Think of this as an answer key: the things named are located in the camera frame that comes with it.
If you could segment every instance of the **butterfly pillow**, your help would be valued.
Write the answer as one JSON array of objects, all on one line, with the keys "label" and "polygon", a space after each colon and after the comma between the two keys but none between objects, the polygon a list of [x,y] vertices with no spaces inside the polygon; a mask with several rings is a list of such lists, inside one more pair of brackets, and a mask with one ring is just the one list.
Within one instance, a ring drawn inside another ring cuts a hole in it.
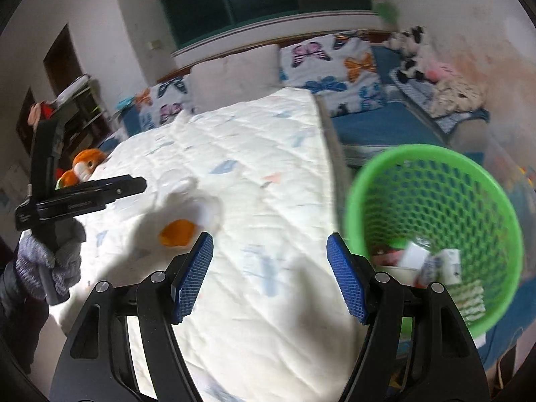
[{"label": "butterfly pillow", "polygon": [[192,113],[187,77],[176,77],[136,95],[142,131],[170,124],[179,113]]},{"label": "butterfly pillow", "polygon": [[382,107],[383,90],[371,44],[361,37],[352,31],[283,48],[280,79],[321,96],[331,116]]}]

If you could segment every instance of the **basket rim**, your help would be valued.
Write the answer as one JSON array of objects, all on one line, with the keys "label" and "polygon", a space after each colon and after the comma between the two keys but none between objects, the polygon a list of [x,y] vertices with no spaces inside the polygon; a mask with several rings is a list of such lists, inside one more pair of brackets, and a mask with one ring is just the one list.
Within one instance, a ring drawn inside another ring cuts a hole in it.
[{"label": "basket rim", "polygon": [[479,174],[496,190],[497,199],[495,202],[505,207],[505,213],[508,217],[507,221],[509,225],[512,225],[512,228],[509,228],[509,237],[513,240],[512,249],[518,250],[518,252],[517,255],[511,256],[511,262],[509,262],[509,269],[507,270],[503,284],[504,293],[497,301],[497,305],[493,310],[486,310],[486,314],[471,323],[469,327],[471,336],[477,338],[497,324],[514,299],[521,278],[524,255],[523,234],[514,207],[499,183],[482,166],[463,154],[435,145],[412,144],[386,149],[365,164],[350,188],[346,201],[345,237],[348,241],[350,252],[363,255],[367,259],[370,258],[366,248],[364,234],[358,233],[358,231],[364,231],[362,216],[360,214],[362,211],[361,208],[364,206],[366,193],[382,165],[392,162],[405,154],[416,157],[416,155],[423,154],[423,152],[431,153],[434,156],[444,156],[445,163],[449,163],[449,159],[456,159],[457,163],[462,162],[478,170]]}]

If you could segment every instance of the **green laundry basket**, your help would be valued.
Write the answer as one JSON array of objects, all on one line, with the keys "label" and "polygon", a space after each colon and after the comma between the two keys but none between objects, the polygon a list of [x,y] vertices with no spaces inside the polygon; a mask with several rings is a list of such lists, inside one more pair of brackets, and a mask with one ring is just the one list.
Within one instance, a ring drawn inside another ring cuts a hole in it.
[{"label": "green laundry basket", "polygon": [[431,240],[434,251],[460,249],[463,285],[480,280],[484,289],[485,314],[467,324],[474,338],[499,321],[516,292],[523,261],[516,213],[492,176],[454,151],[405,145],[372,159],[352,185],[345,229],[350,251],[367,258],[375,246],[403,248],[415,237]]}]

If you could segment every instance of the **gloved hand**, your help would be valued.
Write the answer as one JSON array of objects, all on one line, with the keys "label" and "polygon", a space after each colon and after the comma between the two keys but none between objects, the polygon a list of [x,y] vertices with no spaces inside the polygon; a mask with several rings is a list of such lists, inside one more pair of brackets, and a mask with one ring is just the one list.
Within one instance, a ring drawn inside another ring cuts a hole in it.
[{"label": "gloved hand", "polygon": [[36,299],[45,299],[40,265],[52,269],[58,295],[65,295],[80,281],[80,248],[86,241],[84,226],[73,218],[57,222],[56,237],[59,249],[55,255],[30,231],[25,231],[19,242],[15,271],[27,292]]}]

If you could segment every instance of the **white quilt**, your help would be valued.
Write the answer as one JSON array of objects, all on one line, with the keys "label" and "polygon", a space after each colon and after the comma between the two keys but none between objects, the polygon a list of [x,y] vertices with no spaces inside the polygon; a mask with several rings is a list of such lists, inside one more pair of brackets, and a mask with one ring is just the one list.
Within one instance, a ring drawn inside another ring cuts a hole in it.
[{"label": "white quilt", "polygon": [[[273,95],[180,119],[121,143],[93,178],[143,176],[147,192],[186,169],[215,197],[221,221],[194,311],[174,327],[203,400],[337,401],[359,346],[325,254],[337,230],[333,177],[309,91]],[[64,330],[93,286],[142,281],[171,256],[139,239],[143,216],[110,205],[81,216],[81,282],[50,312]],[[140,389],[154,397],[136,319],[129,322]]]}]

